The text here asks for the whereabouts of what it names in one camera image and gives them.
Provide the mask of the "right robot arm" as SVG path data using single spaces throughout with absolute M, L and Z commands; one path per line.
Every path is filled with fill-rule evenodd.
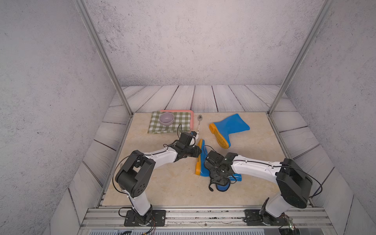
M 220 192 L 225 192 L 231 185 L 235 174 L 250 175 L 279 187 L 273 198 L 267 198 L 255 219 L 264 225 L 281 225 L 290 208 L 305 209 L 313 181 L 292 159 L 281 162 L 267 162 L 246 158 L 236 153 L 226 156 L 210 151 L 204 160 L 204 168 L 209 171 L 210 184 Z

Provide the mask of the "grey blue cleaning cloth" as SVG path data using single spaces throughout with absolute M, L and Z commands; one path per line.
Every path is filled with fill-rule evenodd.
M 214 185 L 217 191 L 226 192 L 230 188 L 230 186 L 237 181 L 237 178 L 235 178 L 234 176 L 224 178 L 211 178 L 208 188 L 211 192 L 213 192 L 214 189 L 212 188 L 212 185 Z

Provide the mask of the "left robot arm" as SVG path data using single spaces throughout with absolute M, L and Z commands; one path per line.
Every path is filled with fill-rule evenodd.
M 132 205 L 132 212 L 140 219 L 149 220 L 152 214 L 152 205 L 147 199 L 145 190 L 148 186 L 153 170 L 187 157 L 198 158 L 201 149 L 196 145 L 198 133 L 182 132 L 178 140 L 164 149 L 151 153 L 133 151 L 125 159 L 125 163 L 118 170 L 113 183 L 116 191 L 126 194 Z

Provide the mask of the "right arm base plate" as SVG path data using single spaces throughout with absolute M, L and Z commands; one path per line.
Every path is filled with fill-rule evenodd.
M 247 226 L 287 226 L 288 220 L 286 218 L 286 214 L 282 213 L 278 217 L 274 217 L 268 212 L 259 210 L 245 210 L 245 218 L 243 222 L 247 224 Z

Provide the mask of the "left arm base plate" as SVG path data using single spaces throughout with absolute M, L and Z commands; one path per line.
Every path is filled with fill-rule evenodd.
M 125 227 L 165 226 L 166 210 L 149 210 L 145 215 L 139 215 L 134 209 L 125 216 Z

